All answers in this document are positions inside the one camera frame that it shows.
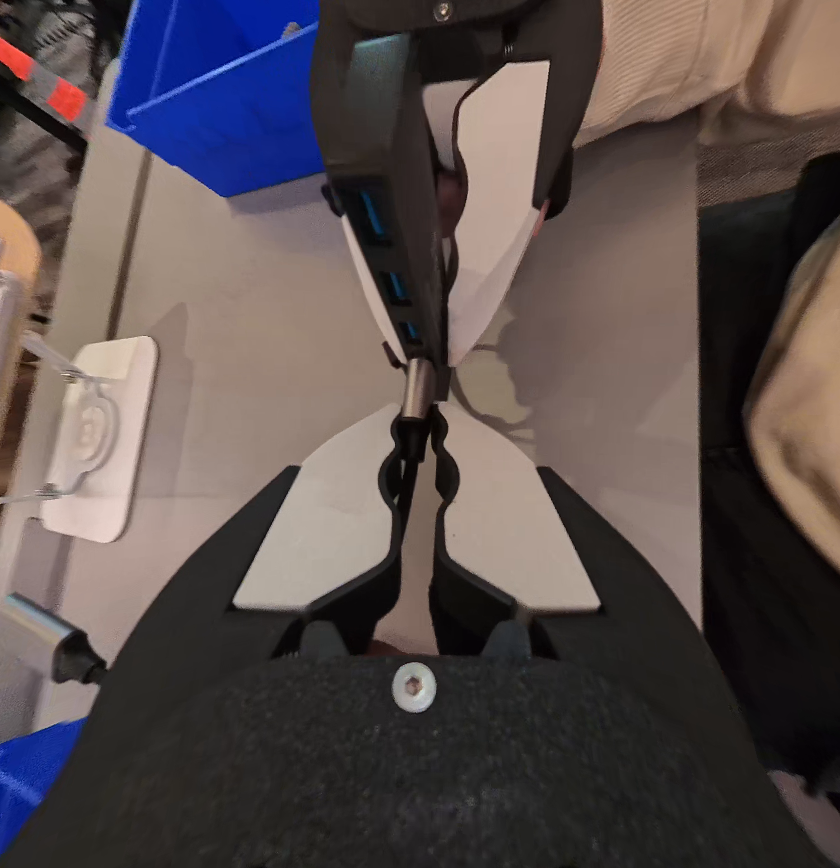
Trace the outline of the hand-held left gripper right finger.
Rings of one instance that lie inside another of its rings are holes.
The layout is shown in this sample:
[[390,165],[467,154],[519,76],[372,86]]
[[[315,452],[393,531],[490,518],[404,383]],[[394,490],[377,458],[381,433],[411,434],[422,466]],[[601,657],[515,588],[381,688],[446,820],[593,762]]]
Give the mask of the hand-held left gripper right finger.
[[434,407],[433,574],[437,651],[478,655],[500,623],[594,615],[598,593],[534,462],[448,401]]

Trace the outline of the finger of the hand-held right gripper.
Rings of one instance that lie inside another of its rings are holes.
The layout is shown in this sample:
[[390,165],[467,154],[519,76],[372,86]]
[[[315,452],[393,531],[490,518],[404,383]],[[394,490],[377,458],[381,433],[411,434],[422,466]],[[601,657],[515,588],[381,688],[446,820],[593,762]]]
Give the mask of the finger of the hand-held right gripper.
[[378,284],[372,275],[371,269],[348,219],[342,219],[342,229],[353,266],[363,289],[364,298],[370,308],[372,317],[375,320],[379,331],[381,331],[383,342],[387,347],[387,352],[392,356],[394,366],[404,368],[407,364],[407,357],[401,345],[400,338],[397,336],[396,328],[393,325],[388,308],[381,296]]
[[437,154],[467,187],[448,295],[450,367],[495,317],[543,214],[533,197],[549,67],[548,60],[509,62],[483,82],[423,88]]

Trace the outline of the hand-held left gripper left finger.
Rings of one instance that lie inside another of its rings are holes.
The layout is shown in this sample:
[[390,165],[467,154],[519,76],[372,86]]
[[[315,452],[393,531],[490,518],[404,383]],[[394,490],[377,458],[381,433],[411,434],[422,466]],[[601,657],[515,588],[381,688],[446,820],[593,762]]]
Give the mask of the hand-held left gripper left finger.
[[369,644],[401,590],[399,414],[385,405],[301,463],[232,598],[237,610],[331,622],[345,644]]

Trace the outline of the large dark grey hub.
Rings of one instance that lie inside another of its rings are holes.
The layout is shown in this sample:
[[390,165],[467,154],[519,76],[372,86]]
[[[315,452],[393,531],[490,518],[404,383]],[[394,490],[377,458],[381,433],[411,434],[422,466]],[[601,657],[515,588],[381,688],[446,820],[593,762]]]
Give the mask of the large dark grey hub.
[[331,194],[362,248],[407,357],[424,360],[433,400],[449,386],[443,238],[434,160],[408,34],[359,41],[320,25],[311,111]]

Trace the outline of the blue plastic bin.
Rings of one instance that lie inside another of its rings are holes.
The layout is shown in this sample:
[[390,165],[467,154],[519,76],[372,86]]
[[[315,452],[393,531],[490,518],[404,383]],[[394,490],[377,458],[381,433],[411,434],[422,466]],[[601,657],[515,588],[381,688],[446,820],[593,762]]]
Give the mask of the blue plastic bin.
[[86,718],[0,742],[0,857],[45,798]]
[[323,171],[317,1],[140,1],[105,123],[224,198]]

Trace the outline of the person's right forearm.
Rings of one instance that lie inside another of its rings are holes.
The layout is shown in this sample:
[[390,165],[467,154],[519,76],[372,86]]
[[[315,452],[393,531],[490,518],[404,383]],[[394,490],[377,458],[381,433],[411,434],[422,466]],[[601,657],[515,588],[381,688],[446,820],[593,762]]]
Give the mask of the person's right forearm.
[[732,146],[840,121],[840,1],[604,1],[576,146],[698,112]]

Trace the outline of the white and wooden book stand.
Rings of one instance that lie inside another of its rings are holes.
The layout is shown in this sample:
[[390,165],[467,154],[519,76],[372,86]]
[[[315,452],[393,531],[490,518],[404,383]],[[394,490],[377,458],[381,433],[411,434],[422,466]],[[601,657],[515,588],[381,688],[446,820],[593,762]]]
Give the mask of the white and wooden book stand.
[[73,359],[51,348],[29,318],[40,263],[35,234],[0,200],[0,447],[24,353],[65,385],[45,481],[31,493],[0,495],[0,509],[33,504],[46,530],[111,543],[131,511],[158,347],[148,336],[111,340],[86,344]]

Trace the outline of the orange traffic cone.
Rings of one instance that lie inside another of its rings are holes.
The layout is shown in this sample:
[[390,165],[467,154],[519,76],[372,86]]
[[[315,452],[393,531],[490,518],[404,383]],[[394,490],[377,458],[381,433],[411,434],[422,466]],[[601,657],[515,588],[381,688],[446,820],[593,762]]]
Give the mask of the orange traffic cone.
[[2,37],[0,103],[57,138],[63,134],[87,139],[95,113],[83,90]]

